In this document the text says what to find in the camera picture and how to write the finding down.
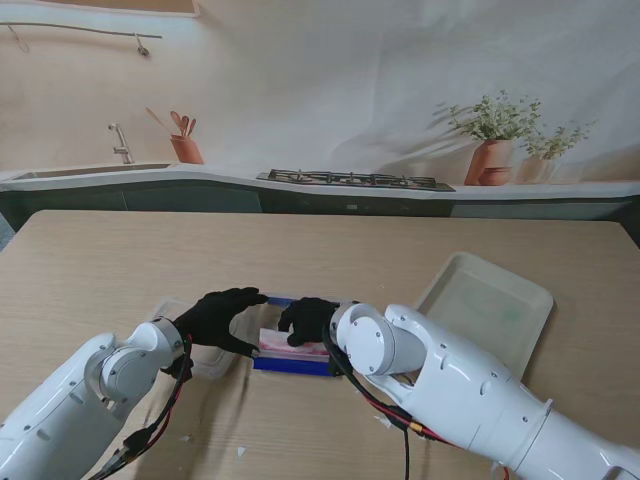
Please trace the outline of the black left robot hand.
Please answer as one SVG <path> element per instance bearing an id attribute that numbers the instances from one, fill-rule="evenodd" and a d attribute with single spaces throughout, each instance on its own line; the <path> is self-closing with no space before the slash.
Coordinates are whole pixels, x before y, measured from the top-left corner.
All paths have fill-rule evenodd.
<path id="1" fill-rule="evenodd" d="M 230 332 L 231 321 L 249 307 L 265 304 L 268 297 L 258 288 L 232 288 L 210 292 L 180 315 L 174 326 L 193 344 L 218 347 L 224 351 L 252 358 L 257 346 L 240 340 Z"/>

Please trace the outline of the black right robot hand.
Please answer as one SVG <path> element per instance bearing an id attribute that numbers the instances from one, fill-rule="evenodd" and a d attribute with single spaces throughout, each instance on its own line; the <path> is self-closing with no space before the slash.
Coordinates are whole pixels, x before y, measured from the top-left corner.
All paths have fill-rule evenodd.
<path id="1" fill-rule="evenodd" d="M 339 303 L 315 297 L 295 300 L 281 313 L 278 330 L 289 333 L 287 344 L 291 347 L 321 343 L 323 329 L 339 306 Z"/>

